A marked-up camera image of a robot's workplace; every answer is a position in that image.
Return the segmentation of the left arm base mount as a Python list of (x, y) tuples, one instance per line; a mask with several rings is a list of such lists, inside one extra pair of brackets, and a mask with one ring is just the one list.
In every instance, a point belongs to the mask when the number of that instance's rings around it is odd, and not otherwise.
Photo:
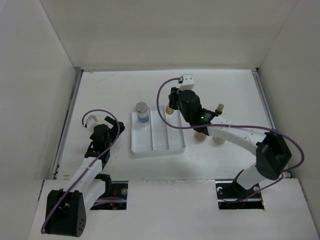
[(105, 183), (105, 192), (95, 201), (91, 210), (126, 210), (128, 181), (113, 181), (108, 174), (98, 174), (95, 179)]

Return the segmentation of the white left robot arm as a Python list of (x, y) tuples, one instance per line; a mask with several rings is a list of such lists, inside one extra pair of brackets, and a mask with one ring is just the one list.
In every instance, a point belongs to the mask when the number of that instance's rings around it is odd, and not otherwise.
[(100, 199), (112, 195), (111, 178), (102, 174), (110, 159), (110, 149), (125, 130), (113, 116), (99, 123), (94, 115), (83, 121), (91, 132), (90, 144), (76, 173), (64, 187), (51, 190), (46, 199), (45, 220), (40, 232), (48, 235), (80, 237), (87, 223), (87, 212)]

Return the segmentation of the blue-label jar silver lid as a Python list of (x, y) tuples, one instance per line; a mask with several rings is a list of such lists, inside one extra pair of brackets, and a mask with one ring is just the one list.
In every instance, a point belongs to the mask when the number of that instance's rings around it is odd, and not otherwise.
[(147, 127), (150, 123), (150, 116), (149, 116), (149, 107), (145, 102), (138, 102), (135, 105), (135, 111), (137, 114), (138, 123), (143, 126)]

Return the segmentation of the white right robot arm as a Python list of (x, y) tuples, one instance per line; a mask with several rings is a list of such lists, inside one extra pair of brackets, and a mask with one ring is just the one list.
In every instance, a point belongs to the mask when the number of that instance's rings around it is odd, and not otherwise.
[(168, 98), (169, 107), (180, 111), (196, 132), (224, 139), (256, 157), (255, 163), (239, 172), (232, 181), (231, 190), (238, 198), (245, 197), (251, 188), (263, 180), (277, 180), (292, 157), (279, 133), (236, 128), (217, 112), (203, 108), (200, 98), (192, 90), (173, 87)]

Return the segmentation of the brown bottle yellow label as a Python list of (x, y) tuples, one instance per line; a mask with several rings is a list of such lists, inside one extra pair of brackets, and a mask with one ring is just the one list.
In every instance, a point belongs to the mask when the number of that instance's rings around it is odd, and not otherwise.
[(165, 109), (165, 112), (166, 112), (168, 115), (172, 115), (172, 114), (175, 112), (175, 110), (172, 109), (172, 108), (166, 108), (166, 109)]

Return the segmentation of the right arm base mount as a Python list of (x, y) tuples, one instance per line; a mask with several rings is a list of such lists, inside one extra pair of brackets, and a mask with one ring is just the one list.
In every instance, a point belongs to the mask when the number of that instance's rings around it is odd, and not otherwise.
[(243, 170), (240, 171), (233, 180), (218, 180), (215, 182), (219, 210), (265, 209), (261, 194), (256, 193), (252, 195), (255, 189), (260, 189), (259, 183), (247, 190), (236, 182), (242, 172)]

